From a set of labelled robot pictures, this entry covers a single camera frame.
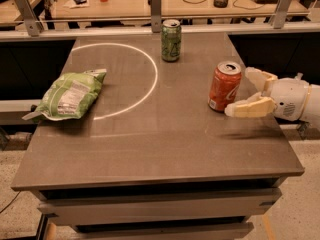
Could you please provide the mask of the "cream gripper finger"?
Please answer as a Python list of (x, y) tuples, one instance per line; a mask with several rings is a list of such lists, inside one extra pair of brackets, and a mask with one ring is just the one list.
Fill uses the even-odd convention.
[(240, 100), (228, 104), (225, 114), (236, 118), (259, 118), (272, 113), (276, 108), (276, 103), (271, 97), (263, 96), (257, 92), (246, 100)]
[(247, 67), (245, 69), (245, 77), (256, 87), (260, 92), (266, 91), (273, 81), (278, 77), (266, 71), (254, 67)]

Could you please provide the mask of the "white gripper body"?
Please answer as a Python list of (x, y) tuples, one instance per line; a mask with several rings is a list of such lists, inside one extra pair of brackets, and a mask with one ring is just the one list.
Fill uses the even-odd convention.
[(288, 121), (302, 120), (310, 96), (310, 84), (298, 73), (294, 78), (275, 80), (270, 87), (270, 97), (276, 104), (273, 115)]

